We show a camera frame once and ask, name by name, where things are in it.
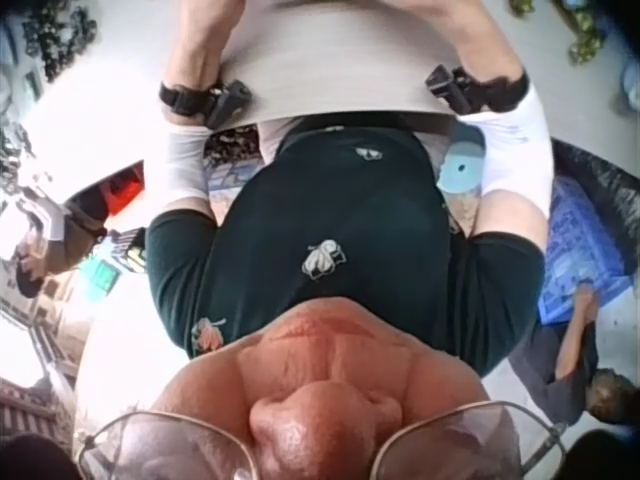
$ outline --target blue plastic bag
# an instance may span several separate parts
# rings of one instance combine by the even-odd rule
[[[631,287],[622,258],[598,214],[573,179],[554,181],[545,279],[538,301],[543,324],[566,322],[578,284],[590,283],[604,306]]]

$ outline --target sleeve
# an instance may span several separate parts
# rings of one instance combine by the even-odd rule
[[[449,274],[453,342],[458,356],[484,376],[536,321],[544,255],[529,240],[508,233],[454,243]]]
[[[575,425],[586,406],[587,378],[578,366],[564,378],[548,383],[540,398],[533,398],[553,423]]]
[[[147,229],[151,295],[167,334],[187,353],[216,230],[211,218],[195,210],[163,213]]]

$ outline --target window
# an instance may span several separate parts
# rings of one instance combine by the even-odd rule
[[[45,376],[26,328],[0,316],[0,378],[30,388]]]

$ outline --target nose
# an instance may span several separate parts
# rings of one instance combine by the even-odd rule
[[[367,478],[377,446],[400,428],[400,404],[340,382],[258,401],[250,427],[267,479]]]

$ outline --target dark green t-shirt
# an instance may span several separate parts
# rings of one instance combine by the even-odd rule
[[[535,321],[544,258],[520,237],[452,229],[411,133],[347,127],[290,135],[219,228],[194,211],[160,215],[147,269],[169,336],[192,357],[202,319],[228,344],[340,296],[484,375]]]

